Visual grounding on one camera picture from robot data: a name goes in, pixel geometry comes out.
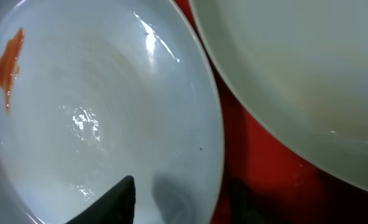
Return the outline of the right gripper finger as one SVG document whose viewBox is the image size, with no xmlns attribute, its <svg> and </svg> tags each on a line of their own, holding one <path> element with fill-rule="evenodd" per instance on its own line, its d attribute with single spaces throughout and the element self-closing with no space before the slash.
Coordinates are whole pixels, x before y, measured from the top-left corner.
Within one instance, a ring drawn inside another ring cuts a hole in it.
<svg viewBox="0 0 368 224">
<path fill-rule="evenodd" d="M 133 224 L 136 187 L 127 175 L 67 224 Z"/>
</svg>

